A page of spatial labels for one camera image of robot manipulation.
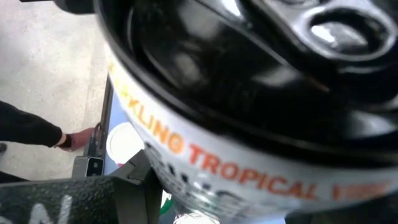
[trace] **gray floor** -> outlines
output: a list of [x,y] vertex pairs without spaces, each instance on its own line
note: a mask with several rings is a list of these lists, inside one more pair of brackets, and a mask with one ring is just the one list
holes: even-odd
[[[74,16],[54,3],[0,1],[0,99],[65,132],[101,117],[106,64],[93,16]],[[10,143],[0,170],[30,180],[70,177],[75,156]]]

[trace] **can label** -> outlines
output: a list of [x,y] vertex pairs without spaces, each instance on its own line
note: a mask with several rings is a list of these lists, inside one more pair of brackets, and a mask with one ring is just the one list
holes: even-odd
[[146,153],[160,181],[186,206],[245,220],[341,207],[398,188],[396,168],[313,166],[214,134],[167,108],[113,54],[108,68],[122,107],[148,144]]

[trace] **white lettering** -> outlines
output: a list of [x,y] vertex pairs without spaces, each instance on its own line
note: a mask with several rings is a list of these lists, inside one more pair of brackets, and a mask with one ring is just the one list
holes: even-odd
[[[72,197],[65,195],[62,197],[60,214],[58,216],[58,224],[67,224],[72,207]],[[29,224],[53,224],[44,205],[37,203],[33,206],[30,213]]]
[[0,217],[0,224],[12,224],[12,221],[8,220],[7,218]]

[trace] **metal stand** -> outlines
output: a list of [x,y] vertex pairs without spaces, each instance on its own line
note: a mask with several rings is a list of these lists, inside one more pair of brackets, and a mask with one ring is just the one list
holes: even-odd
[[0,184],[1,223],[158,224],[162,187],[144,151],[110,176]]
[[106,138],[109,131],[112,95],[112,86],[109,79],[107,79],[101,122],[96,125],[95,132],[90,137],[90,142],[85,147],[83,155],[75,158],[72,170],[73,178],[104,174]]

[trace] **black metal frame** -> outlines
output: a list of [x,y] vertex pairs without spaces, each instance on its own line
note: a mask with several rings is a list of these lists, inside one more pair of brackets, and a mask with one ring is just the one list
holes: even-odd
[[98,149],[99,151],[98,156],[104,160],[106,155],[106,137],[108,136],[109,133],[109,122],[111,120],[112,100],[113,100],[113,87],[109,78],[107,78],[105,86],[104,102],[102,107],[102,115],[101,115],[102,135]]
[[0,184],[0,222],[158,224],[162,191],[141,150],[107,176]]

